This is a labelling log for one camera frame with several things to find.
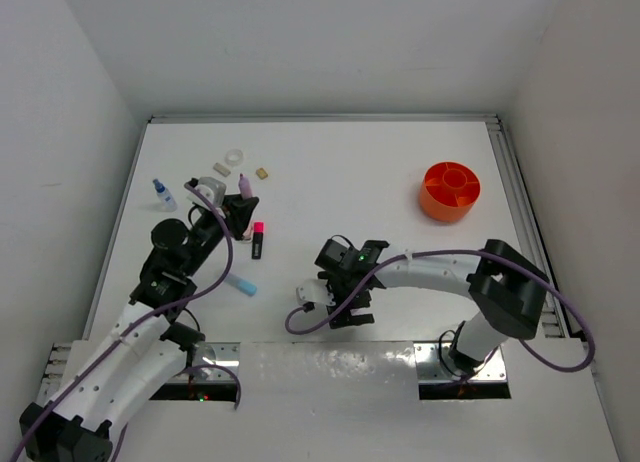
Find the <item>purple translucent highlighter pen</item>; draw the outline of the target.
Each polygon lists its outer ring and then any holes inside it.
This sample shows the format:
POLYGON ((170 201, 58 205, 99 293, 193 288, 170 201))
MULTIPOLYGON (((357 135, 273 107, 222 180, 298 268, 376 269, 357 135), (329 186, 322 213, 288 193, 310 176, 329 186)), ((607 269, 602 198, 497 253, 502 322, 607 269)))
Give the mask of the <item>purple translucent highlighter pen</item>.
POLYGON ((250 181, 244 174, 240 174, 238 187, 239 187, 240 195, 243 200, 253 197, 253 191, 251 188, 250 181))

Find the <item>pink black highlighter pen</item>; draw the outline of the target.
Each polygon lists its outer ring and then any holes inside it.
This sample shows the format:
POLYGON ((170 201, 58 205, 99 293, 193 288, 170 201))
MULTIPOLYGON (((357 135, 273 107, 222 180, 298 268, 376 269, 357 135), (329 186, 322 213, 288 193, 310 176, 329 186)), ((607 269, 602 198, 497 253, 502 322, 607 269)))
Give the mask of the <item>pink black highlighter pen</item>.
POLYGON ((260 260, 262 257, 264 230, 265 230, 265 226, 262 221, 256 221, 253 224, 252 247, 251 247, 251 258, 253 260, 260 260))

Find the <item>blue cap spray bottle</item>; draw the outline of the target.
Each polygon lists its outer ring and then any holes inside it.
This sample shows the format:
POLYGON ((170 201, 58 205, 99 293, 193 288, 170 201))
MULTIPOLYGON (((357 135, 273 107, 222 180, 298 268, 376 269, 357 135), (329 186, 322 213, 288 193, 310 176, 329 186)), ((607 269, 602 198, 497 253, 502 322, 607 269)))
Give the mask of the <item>blue cap spray bottle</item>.
POLYGON ((169 189, 158 179, 153 179, 152 183, 161 207, 167 212, 175 212, 178 208, 177 202, 169 189))

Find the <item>light blue highlighter pen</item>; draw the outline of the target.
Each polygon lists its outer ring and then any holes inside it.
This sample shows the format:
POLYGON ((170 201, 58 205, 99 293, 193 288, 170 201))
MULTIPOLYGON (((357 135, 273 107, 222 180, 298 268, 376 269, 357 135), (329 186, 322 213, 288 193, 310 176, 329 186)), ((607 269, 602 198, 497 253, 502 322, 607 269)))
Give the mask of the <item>light blue highlighter pen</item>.
POLYGON ((248 297, 253 297, 257 293, 257 287, 253 283, 237 275, 228 274, 225 282, 248 297))

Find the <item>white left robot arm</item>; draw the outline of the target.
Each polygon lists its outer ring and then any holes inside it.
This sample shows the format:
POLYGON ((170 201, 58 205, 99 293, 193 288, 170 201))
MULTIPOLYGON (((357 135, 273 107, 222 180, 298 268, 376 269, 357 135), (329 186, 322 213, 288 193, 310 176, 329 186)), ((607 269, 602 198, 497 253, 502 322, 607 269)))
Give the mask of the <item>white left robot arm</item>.
POLYGON ((372 315, 352 316, 351 311, 369 306, 373 289, 419 288, 467 298, 475 302, 478 312, 458 325, 447 365, 456 375, 471 374, 508 339, 535 338, 546 289, 530 276, 549 281, 502 240, 489 239, 483 251, 491 257, 477 261, 465 254, 419 257, 401 254, 382 240, 368 240, 358 249, 329 239, 315 260, 320 268, 318 278, 326 282, 334 303, 327 312, 334 313, 356 293, 329 325, 341 328, 372 323, 372 315))

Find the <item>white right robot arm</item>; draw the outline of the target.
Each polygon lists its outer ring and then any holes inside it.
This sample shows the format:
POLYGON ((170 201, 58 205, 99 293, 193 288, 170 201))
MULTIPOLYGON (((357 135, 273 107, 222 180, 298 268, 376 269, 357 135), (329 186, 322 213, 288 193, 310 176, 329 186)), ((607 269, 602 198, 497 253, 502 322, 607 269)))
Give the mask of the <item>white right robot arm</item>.
POLYGON ((242 238, 258 203, 227 195, 214 206, 201 197, 191 226, 169 218, 153 228, 153 249, 129 302, 80 371, 45 403, 23 411, 13 460, 116 459, 130 419, 171 378, 191 371, 205 336, 178 318, 207 293, 191 278, 220 242, 242 238))

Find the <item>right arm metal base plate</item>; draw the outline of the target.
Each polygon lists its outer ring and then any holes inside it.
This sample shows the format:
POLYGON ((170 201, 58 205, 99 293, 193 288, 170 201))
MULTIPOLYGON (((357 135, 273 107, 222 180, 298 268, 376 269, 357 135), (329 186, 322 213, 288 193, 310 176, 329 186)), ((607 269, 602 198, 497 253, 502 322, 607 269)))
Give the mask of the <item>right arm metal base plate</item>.
POLYGON ((501 349, 478 367, 473 376, 457 368, 449 357, 449 341, 414 343, 414 360, 418 382, 422 385, 439 385, 463 382, 470 384, 507 383, 508 375, 501 349))

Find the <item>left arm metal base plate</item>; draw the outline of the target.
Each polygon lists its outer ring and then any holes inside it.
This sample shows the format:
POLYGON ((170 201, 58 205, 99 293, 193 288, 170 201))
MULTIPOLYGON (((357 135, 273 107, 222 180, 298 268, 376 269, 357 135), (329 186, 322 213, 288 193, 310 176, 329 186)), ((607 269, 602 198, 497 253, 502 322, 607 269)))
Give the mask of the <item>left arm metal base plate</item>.
POLYGON ((189 377, 205 384, 231 383, 230 372, 239 375, 240 343, 201 342, 188 353, 186 363, 187 367, 204 365, 204 368, 194 374, 176 374, 167 384, 186 384, 189 377))

